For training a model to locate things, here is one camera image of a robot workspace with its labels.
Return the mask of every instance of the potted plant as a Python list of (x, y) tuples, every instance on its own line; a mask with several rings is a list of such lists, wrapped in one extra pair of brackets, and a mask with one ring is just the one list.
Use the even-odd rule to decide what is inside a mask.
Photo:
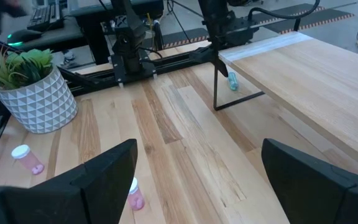
[(78, 111), (50, 50), (18, 55), (0, 49), (0, 100), (32, 133), (59, 129)]

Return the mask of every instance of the white bottle cap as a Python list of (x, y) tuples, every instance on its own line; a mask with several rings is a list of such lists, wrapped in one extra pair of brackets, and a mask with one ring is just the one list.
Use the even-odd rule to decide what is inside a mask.
[(28, 145), (17, 146), (13, 149), (11, 155), (14, 159), (22, 159), (30, 152), (30, 147)]
[(139, 189), (139, 186), (137, 185), (137, 179), (134, 177), (131, 188), (129, 189), (129, 194), (134, 194), (137, 191), (137, 189)]

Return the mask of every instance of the green light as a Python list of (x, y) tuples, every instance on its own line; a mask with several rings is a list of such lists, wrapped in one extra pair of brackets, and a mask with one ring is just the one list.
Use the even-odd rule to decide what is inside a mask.
[(23, 42), (16, 42), (16, 43), (11, 43), (11, 44), (8, 44), (9, 46), (12, 46), (12, 47), (16, 47), (16, 46), (19, 46), (19, 45), (22, 45)]

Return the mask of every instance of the pink pill bottle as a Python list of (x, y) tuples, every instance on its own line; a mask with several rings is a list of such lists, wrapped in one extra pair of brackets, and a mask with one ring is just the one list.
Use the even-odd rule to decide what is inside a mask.
[(144, 206), (144, 198), (135, 177), (132, 181), (131, 189), (129, 189), (127, 201), (133, 210), (140, 210)]
[(11, 155), (34, 175), (40, 174), (44, 170), (44, 165), (31, 152), (28, 145), (17, 146), (13, 149)]

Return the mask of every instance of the wooden board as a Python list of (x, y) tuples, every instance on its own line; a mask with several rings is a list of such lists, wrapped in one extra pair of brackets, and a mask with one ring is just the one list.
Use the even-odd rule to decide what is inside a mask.
[[(162, 55), (206, 44), (167, 49)], [(239, 91), (231, 91), (219, 76), (219, 103), (258, 91), (237, 78)], [(76, 118), (53, 133), (31, 134), (11, 118), (0, 140), (0, 185), (31, 187), (136, 138), (135, 176), (147, 203), (136, 212), (126, 205), (122, 224), (271, 224), (288, 220), (260, 158), (264, 138), (358, 174), (354, 159), (270, 97), (215, 112), (212, 90), (213, 66), (206, 63), (76, 97)], [(28, 144), (45, 164), (40, 175), (31, 175), (10, 156), (20, 144)]]
[(358, 162), (358, 54), (293, 32), (219, 56)]

